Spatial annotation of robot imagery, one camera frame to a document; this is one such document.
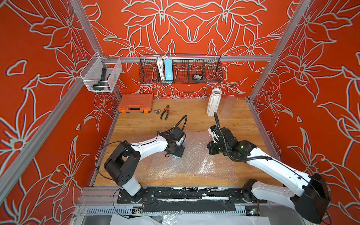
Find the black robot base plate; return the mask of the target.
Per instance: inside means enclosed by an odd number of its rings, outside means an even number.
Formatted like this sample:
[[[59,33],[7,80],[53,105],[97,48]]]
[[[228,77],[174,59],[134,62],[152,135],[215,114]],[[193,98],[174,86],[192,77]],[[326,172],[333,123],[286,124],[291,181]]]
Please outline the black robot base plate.
[[[144,187],[139,202],[214,200],[247,203],[240,187]]]

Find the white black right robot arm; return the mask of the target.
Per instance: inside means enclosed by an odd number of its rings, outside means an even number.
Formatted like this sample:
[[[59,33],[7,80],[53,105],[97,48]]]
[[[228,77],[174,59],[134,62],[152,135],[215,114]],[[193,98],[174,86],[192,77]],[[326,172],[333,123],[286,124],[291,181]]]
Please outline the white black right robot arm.
[[[223,154],[233,162],[247,163],[283,184],[279,187],[249,179],[241,189],[241,197],[245,202],[270,201],[297,211],[311,223],[320,224],[323,221],[331,203],[324,177],[287,166],[255,144],[247,140],[238,141],[225,127],[211,126],[208,132],[212,137],[212,141],[207,144],[209,154]]]

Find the white ribbed ceramic vase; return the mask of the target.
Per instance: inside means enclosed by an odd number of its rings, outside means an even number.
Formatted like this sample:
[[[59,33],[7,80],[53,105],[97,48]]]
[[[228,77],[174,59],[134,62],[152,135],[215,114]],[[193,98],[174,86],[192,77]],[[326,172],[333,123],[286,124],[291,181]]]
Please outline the white ribbed ceramic vase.
[[[214,88],[209,97],[209,102],[207,106],[206,114],[213,117],[214,113],[218,111],[220,101],[222,96],[222,90],[219,88]]]

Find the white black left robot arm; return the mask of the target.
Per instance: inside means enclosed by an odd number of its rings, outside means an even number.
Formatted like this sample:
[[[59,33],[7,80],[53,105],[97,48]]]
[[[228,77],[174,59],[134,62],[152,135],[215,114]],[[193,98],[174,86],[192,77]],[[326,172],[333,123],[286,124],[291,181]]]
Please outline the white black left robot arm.
[[[144,142],[121,141],[104,163],[104,169],[119,187],[136,200],[143,192],[143,187],[134,177],[139,162],[160,152],[164,152],[166,157],[173,155],[180,158],[185,150],[185,139],[184,129],[174,127],[165,132],[158,132],[155,138]]]

